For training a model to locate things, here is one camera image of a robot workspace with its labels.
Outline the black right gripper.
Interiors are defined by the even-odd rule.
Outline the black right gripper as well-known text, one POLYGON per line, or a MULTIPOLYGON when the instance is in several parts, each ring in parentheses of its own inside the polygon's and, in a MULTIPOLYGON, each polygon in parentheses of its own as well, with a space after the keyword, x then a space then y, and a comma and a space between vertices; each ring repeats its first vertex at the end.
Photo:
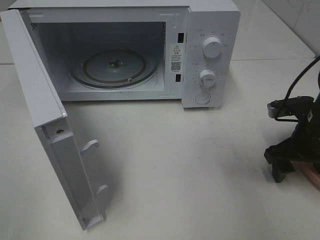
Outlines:
POLYGON ((264 156, 272 163, 272 176, 276 183, 295 172, 290 161, 320 164, 320 101, 313 105, 306 117, 299 120, 292 135, 265 150, 264 156))

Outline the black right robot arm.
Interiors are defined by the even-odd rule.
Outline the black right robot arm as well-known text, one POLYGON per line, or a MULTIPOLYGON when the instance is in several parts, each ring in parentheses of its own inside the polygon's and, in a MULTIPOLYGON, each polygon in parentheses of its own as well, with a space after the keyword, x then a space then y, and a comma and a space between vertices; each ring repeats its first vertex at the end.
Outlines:
POLYGON ((272 165, 272 176, 276 183, 293 173, 292 162, 311 163, 320 171, 320 98, 297 96, 287 100, 275 100, 267 104, 270 118, 295 116, 292 135, 264 152, 266 161, 272 165))

